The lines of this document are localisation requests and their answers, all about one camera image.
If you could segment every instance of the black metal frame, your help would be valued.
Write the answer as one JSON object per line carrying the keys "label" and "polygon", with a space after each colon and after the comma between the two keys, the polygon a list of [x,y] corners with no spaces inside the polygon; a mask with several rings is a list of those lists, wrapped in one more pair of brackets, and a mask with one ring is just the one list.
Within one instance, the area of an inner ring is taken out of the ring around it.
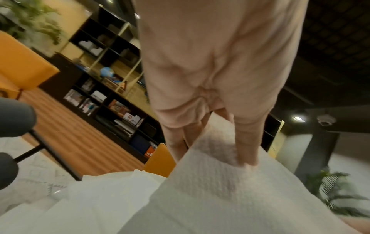
{"label": "black metal frame", "polygon": [[45,149],[59,163],[59,165],[64,170],[66,170],[75,180],[77,180],[77,181],[81,181],[82,180],[82,177],[73,168],[71,168],[68,165],[68,163],[65,160],[63,160],[62,157],[57,152],[55,152],[38,133],[36,133],[33,129],[30,130],[28,133],[31,134],[31,136],[35,140],[37,140],[37,142],[39,143],[39,145],[36,146],[35,148],[33,148],[33,149],[25,152],[21,156],[16,157],[14,159],[14,161],[16,161],[17,163],[19,163],[20,161],[23,161],[24,159],[32,156],[33,154],[35,154],[35,153],[37,153],[37,152]]}

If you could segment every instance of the white wall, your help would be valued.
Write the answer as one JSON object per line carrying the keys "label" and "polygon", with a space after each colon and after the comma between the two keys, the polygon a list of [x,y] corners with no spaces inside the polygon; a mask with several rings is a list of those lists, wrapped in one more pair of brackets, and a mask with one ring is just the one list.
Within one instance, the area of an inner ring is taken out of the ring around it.
{"label": "white wall", "polygon": [[[370,198],[370,134],[341,133],[329,160],[331,171],[351,174],[349,193]],[[369,201],[345,200],[341,205],[370,210]]]}
{"label": "white wall", "polygon": [[312,134],[287,136],[283,146],[277,154],[276,160],[294,173],[311,139]]}

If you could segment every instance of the potted plant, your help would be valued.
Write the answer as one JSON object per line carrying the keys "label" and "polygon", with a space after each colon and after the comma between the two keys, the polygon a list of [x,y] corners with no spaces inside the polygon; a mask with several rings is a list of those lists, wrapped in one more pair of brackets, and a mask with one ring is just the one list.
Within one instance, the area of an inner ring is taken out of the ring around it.
{"label": "potted plant", "polygon": [[349,174],[343,172],[331,173],[329,168],[325,168],[318,174],[309,175],[305,186],[335,214],[354,217],[370,217],[368,214],[354,207],[336,205],[339,199],[369,200],[363,196],[343,195],[343,193],[341,193],[343,181],[348,176]]}
{"label": "potted plant", "polygon": [[61,42],[62,29],[53,17],[56,9],[44,4],[42,0],[0,0],[0,9],[8,9],[10,15],[0,12],[0,30],[15,38],[32,41],[35,33],[47,35],[54,45]]}

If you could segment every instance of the wooden floor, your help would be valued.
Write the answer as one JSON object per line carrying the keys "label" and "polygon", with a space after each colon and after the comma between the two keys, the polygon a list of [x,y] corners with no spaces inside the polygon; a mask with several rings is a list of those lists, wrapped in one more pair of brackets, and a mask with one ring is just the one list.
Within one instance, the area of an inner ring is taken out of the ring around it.
{"label": "wooden floor", "polygon": [[[41,89],[24,91],[20,100],[36,110],[34,129],[81,175],[143,168],[142,162]],[[23,138],[36,144],[29,135]]]}

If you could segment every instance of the white paper towel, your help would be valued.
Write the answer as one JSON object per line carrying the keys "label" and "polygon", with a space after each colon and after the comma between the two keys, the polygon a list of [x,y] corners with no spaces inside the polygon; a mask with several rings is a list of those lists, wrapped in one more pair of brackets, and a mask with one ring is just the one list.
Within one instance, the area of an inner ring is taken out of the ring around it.
{"label": "white paper towel", "polygon": [[262,148],[257,167],[232,166],[235,157],[234,126],[213,114],[149,204],[119,233],[358,233]]}

